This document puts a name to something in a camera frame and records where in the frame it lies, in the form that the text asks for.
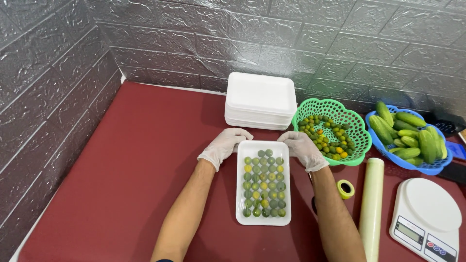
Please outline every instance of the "scale weighing platform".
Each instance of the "scale weighing platform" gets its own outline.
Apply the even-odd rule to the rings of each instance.
[[[393,239],[430,262],[457,262],[461,212],[434,182],[413,178],[398,186],[390,226]]]

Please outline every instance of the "red tablecloth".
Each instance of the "red tablecloth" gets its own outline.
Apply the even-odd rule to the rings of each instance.
[[[64,180],[20,254],[20,262],[148,261],[161,223],[188,180],[196,157],[228,125],[225,97],[125,82]],[[276,140],[280,131],[248,129],[254,139]],[[375,149],[366,155],[381,157]],[[380,262],[423,261],[388,233],[397,186],[424,177],[444,189],[466,214],[458,186],[386,161]],[[345,200],[356,224],[366,164],[335,166],[335,179],[355,186]],[[243,226],[234,214],[236,154],[214,178],[186,261],[325,261],[313,189],[291,160],[292,220],[284,227]],[[460,227],[466,247],[466,225]],[[461,250],[459,261],[466,261]]]

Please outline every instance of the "textured wall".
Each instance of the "textured wall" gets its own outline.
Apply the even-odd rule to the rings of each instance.
[[[466,115],[466,0],[86,1],[130,80],[225,91],[239,71]]]
[[[121,73],[82,0],[0,1],[0,262],[79,155]]]

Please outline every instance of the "hand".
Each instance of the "hand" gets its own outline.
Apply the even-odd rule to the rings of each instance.
[[[329,165],[312,140],[303,132],[288,131],[278,142],[285,142],[290,148],[290,156],[297,156],[307,172],[315,172]]]
[[[246,140],[246,138],[252,140],[254,137],[242,128],[227,128],[204,149],[204,152],[199,155],[198,160],[205,159],[210,161],[218,172],[220,164],[232,154],[235,145]]]

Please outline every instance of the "forearm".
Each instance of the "forearm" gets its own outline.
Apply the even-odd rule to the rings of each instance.
[[[322,246],[329,262],[365,262],[363,243],[330,168],[311,173]]]
[[[160,259],[181,262],[184,259],[201,221],[214,174],[214,166],[200,159],[164,219],[151,262]]]

